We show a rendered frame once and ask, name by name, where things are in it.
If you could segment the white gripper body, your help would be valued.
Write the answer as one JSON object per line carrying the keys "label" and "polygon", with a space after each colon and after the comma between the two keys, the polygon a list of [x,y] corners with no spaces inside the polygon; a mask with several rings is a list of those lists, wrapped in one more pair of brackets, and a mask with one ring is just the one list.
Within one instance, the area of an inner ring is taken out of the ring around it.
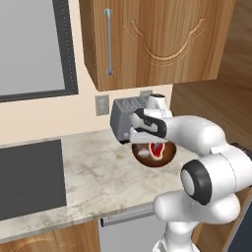
{"label": "white gripper body", "polygon": [[168,141],[168,138],[157,137],[147,132],[137,132],[134,128],[131,128],[129,141],[132,144],[166,143]]}

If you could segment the red raw steak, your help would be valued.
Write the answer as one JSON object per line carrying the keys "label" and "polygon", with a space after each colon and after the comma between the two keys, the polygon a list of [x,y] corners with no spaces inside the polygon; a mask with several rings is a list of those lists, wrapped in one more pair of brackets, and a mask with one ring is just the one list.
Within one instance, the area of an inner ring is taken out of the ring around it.
{"label": "red raw steak", "polygon": [[164,143],[150,143],[149,150],[153,159],[162,159]]}

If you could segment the brown wooden bowl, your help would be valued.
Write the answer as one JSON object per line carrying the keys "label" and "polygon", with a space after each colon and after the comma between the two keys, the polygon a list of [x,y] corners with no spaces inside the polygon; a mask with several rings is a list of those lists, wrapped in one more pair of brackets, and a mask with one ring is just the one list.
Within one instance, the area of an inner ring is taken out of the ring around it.
{"label": "brown wooden bowl", "polygon": [[149,144],[133,144],[132,145],[132,153],[135,157],[135,159],[147,166],[147,167],[162,167],[167,165],[168,163],[170,163],[176,154],[176,146],[171,143],[171,142],[167,142],[164,143],[164,150],[162,153],[162,159],[153,159],[151,154],[148,157],[140,157],[138,155],[138,150],[141,148],[146,148],[149,150]]}

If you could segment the grey toaster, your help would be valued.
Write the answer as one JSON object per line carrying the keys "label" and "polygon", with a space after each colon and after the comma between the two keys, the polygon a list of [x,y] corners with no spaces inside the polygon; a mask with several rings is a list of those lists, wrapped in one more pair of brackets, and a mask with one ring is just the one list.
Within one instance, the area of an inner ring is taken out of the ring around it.
{"label": "grey toaster", "polygon": [[131,122],[129,116],[138,108],[147,106],[148,97],[131,96],[117,98],[112,104],[110,127],[120,144],[129,142]]}

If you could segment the grey dishwasher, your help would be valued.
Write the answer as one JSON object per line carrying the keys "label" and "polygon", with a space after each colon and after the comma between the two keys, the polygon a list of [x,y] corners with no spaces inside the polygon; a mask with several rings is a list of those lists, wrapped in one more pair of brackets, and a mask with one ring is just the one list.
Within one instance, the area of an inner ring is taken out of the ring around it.
{"label": "grey dishwasher", "polygon": [[[153,203],[128,208],[124,212],[153,209]],[[102,227],[98,220],[100,252],[153,252],[161,239],[165,223],[153,216]]]}

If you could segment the wooden fridge housing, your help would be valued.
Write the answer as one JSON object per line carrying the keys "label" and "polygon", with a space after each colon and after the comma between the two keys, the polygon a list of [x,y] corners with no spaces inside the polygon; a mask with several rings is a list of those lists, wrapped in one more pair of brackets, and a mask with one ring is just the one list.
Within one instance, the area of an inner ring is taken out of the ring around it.
{"label": "wooden fridge housing", "polygon": [[171,110],[210,119],[252,150],[252,0],[236,0],[218,77],[175,85]]}

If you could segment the dark grey hob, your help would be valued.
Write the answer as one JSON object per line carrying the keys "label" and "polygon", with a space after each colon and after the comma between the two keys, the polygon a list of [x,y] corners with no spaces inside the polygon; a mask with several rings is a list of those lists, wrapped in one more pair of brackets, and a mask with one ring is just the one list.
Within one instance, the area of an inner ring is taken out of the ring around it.
{"label": "dark grey hob", "polygon": [[0,149],[0,221],[66,205],[60,140]]}

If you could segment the wooden base cupboard door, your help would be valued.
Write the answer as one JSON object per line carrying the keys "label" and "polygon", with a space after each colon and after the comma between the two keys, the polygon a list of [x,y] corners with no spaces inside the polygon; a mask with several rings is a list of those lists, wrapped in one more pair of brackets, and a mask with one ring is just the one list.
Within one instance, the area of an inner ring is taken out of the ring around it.
{"label": "wooden base cupboard door", "polygon": [[91,220],[3,243],[0,252],[100,252],[97,222]]}

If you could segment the dark fridge door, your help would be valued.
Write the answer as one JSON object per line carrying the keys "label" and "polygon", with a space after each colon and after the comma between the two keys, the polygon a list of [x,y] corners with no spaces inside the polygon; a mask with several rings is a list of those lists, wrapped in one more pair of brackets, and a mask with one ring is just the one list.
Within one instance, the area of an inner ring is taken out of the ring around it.
{"label": "dark fridge door", "polygon": [[252,196],[226,252],[252,252]]}

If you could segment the dark framed window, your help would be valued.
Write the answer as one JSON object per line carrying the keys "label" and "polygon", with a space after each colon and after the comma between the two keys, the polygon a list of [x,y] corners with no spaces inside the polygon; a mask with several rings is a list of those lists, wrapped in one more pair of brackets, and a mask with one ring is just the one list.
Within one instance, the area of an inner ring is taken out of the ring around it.
{"label": "dark framed window", "polygon": [[77,92],[68,0],[0,0],[0,102]]}

